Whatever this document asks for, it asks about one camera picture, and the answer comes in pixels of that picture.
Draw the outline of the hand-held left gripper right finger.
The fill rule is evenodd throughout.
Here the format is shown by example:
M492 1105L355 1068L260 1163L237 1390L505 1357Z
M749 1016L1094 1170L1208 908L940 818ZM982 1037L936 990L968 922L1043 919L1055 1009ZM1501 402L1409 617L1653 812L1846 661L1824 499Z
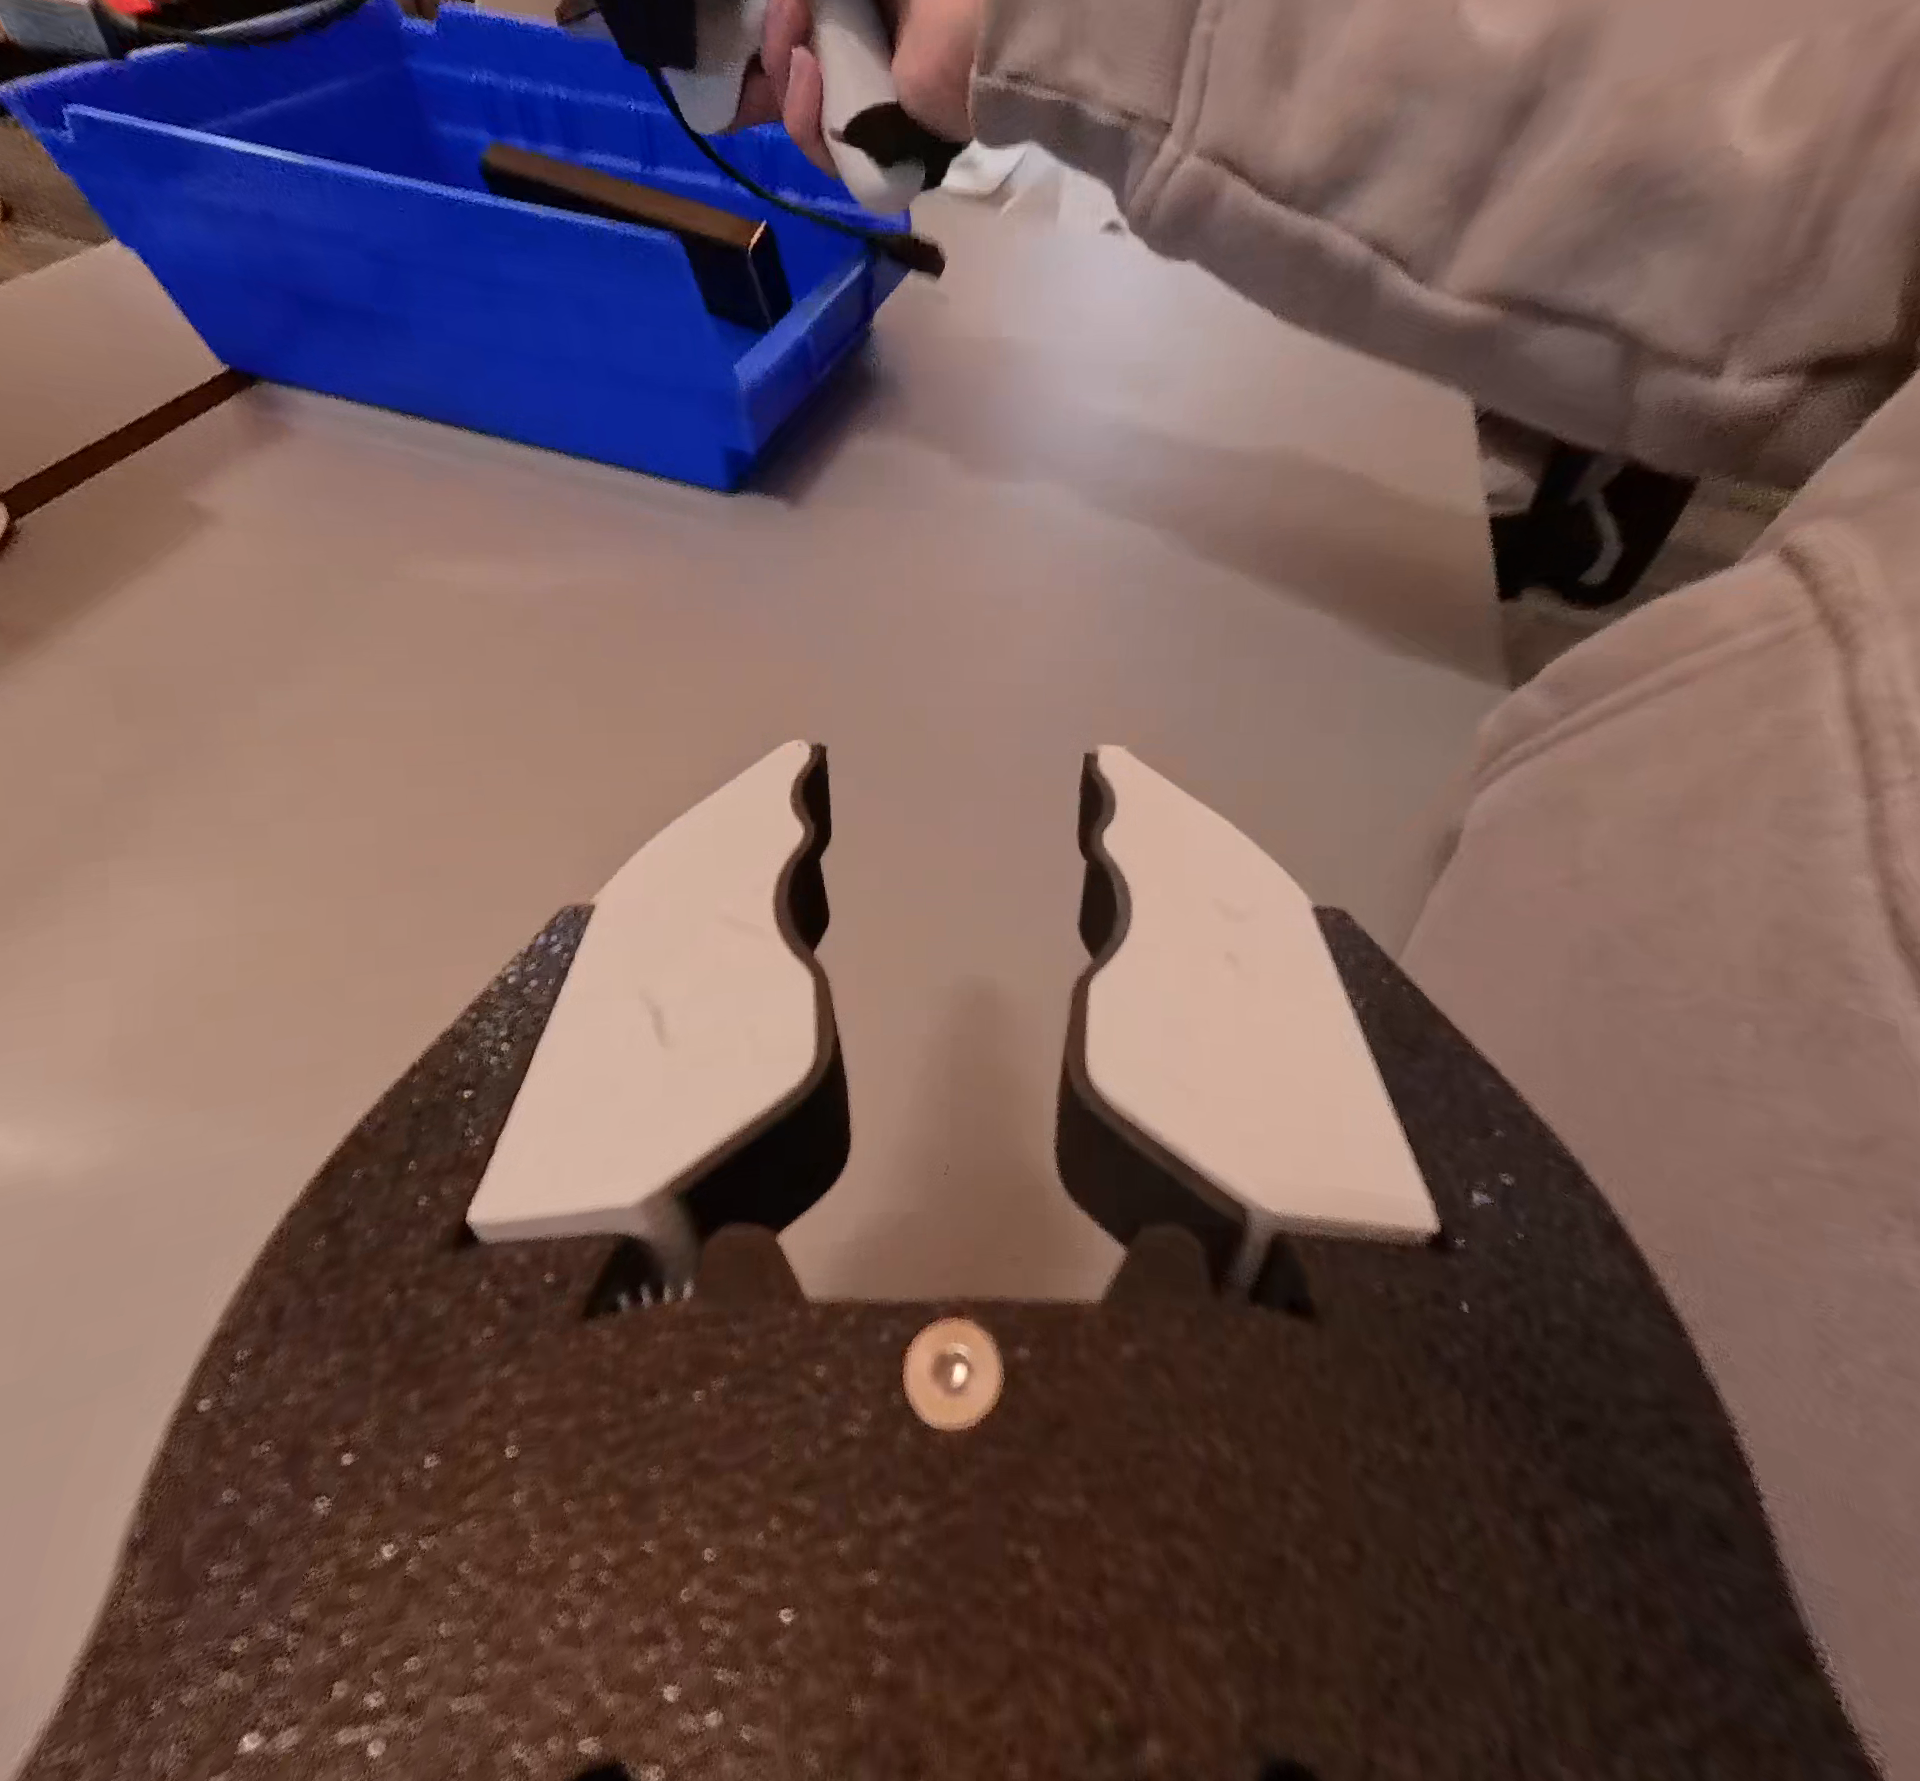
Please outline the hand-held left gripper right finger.
M1125 747L1085 754L1079 793L1069 1195L1125 1245L1147 1226L1432 1242L1436 1200L1307 891Z

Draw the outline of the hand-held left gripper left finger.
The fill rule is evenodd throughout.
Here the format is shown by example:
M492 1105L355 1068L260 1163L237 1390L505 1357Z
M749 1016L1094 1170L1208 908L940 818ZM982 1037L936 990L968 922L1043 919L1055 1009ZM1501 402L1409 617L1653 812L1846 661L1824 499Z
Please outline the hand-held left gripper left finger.
M782 1232L851 1152L829 750L788 741L602 889L468 1204L488 1245Z

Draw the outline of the black port hub box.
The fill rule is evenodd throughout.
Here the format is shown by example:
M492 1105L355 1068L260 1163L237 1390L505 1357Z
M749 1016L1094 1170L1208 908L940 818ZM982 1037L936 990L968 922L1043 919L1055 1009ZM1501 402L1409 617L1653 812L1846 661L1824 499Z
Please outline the black port hub box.
M513 143L491 143L479 167L495 197L673 238L708 311L734 329L769 332L796 304L778 233L766 217Z

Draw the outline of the blue plastic bin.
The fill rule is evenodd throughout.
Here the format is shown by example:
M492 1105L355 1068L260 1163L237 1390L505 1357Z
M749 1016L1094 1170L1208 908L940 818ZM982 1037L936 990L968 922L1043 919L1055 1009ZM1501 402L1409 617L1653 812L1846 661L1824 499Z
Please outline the blue plastic bin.
M459 2L5 102L223 365L710 490L746 483L907 274L728 184L611 42ZM496 143L762 212L792 311L727 323L669 236L492 195Z

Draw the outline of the person's left forearm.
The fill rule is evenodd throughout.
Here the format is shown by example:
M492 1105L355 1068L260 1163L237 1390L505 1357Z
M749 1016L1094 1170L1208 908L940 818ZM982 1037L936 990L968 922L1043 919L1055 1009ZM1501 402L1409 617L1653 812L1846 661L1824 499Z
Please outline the person's left forearm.
M1919 394L1485 724L1416 980L1699 1344L1846 1709L1919 1767Z

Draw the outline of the person's right forearm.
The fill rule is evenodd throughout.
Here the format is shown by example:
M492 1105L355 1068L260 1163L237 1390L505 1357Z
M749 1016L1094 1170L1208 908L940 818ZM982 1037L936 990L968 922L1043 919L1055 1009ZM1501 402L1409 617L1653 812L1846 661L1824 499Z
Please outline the person's right forearm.
M1570 444L1789 487L1917 387L1919 0L988 0L973 112Z

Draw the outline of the person's black shoe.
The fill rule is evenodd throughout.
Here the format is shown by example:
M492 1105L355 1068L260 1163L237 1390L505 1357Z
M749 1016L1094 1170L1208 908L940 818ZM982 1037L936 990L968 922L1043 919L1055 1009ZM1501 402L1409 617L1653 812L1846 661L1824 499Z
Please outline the person's black shoe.
M1492 514L1497 598L1552 592L1576 610L1620 605L1699 487L1699 475L1554 441L1526 505Z

